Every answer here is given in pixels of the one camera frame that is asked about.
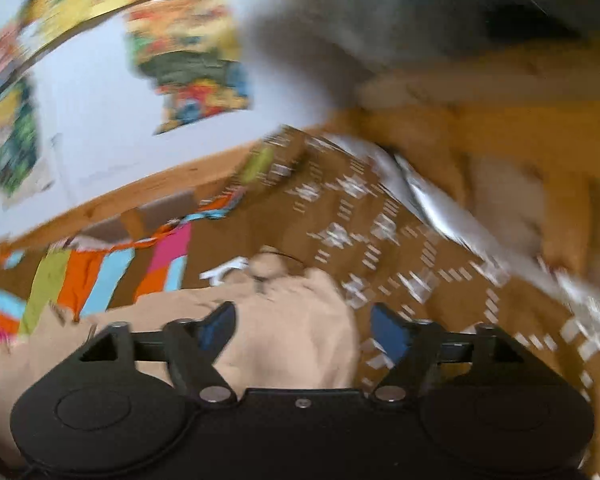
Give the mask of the colourful mushroom wall poster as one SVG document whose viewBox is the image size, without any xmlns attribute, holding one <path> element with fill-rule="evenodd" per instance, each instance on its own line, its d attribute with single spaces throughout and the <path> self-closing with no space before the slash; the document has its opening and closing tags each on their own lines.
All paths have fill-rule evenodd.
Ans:
<svg viewBox="0 0 600 480">
<path fill-rule="evenodd" d="M 163 97 L 163 134 L 249 107 L 250 91 L 228 0 L 150 0 L 129 8 L 134 70 Z"/>
</svg>

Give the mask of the wooden bed headboard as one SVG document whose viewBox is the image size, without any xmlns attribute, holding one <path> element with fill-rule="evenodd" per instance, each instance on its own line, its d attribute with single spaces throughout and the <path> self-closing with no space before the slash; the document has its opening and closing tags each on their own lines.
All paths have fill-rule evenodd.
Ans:
<svg viewBox="0 0 600 480">
<path fill-rule="evenodd" d="M 121 221 L 133 240 L 139 240 L 147 235 L 140 208 L 183 193 L 188 194 L 194 204 L 199 204 L 219 192 L 225 179 L 234 174 L 257 145 L 256 141 L 238 145 L 116 188 L 14 240 L 3 238 L 0 240 L 0 256 L 13 250 L 58 242 L 113 218 Z"/>
</svg>

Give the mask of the silver foil mat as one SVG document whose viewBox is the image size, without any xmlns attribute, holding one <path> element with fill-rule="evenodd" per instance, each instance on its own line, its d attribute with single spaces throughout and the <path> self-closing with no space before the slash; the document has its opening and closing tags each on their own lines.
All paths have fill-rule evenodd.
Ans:
<svg viewBox="0 0 600 480">
<path fill-rule="evenodd" d="M 565 270 L 548 270 L 545 264 L 520 250 L 502 245 L 472 214 L 422 177 L 402 156 L 391 155 L 354 136 L 328 134 L 326 139 L 354 157 L 377 162 L 381 182 L 392 196 L 442 236 L 562 302 L 576 318 L 577 328 L 600 348 L 599 288 Z"/>
</svg>

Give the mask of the green anime girl poster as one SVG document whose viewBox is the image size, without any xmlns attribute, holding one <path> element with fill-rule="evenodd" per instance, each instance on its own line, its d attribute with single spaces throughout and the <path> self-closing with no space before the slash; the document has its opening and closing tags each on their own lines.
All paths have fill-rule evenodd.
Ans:
<svg viewBox="0 0 600 480">
<path fill-rule="evenodd" d="M 54 184 L 36 104 L 33 79 L 27 74 L 0 94 L 0 201 L 4 210 Z"/>
</svg>

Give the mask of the colourful patchwork brown bedsheet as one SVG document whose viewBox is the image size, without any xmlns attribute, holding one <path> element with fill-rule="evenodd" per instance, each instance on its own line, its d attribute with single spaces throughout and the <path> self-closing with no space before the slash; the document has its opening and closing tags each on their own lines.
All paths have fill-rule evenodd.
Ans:
<svg viewBox="0 0 600 480">
<path fill-rule="evenodd" d="M 379 169 L 329 140 L 286 129 L 254 148 L 221 194 L 144 240 L 5 252 L 0 342 L 31 335 L 46 304 L 79 321 L 152 292 L 218 286 L 231 270 L 272 252 L 291 275 L 320 269 L 334 280 L 360 340 L 351 386 L 364 391 L 393 366 L 370 330 L 377 301 L 404 320 L 462 333 L 501 325 L 593 409 L 583 471 L 600 479 L 600 348 L 562 302 L 419 220 Z"/>
</svg>

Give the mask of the beige hooded zip jacket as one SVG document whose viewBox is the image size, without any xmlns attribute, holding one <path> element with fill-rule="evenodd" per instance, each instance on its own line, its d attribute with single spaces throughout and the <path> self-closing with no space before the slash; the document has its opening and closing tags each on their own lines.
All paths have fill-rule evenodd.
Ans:
<svg viewBox="0 0 600 480">
<path fill-rule="evenodd" d="M 0 342 L 0 459 L 12 469 L 23 458 L 9 429 L 17 399 L 70 353 L 113 322 L 136 332 L 158 332 L 178 318 L 205 318 L 234 302 L 237 327 L 214 366 L 234 389 L 331 389 L 352 385 L 360 340 L 350 307 L 320 269 L 288 273 L 272 252 L 255 255 L 245 270 L 231 270 L 218 286 L 152 292 L 134 304 L 79 321 L 66 308 L 46 304 L 29 336 Z"/>
</svg>

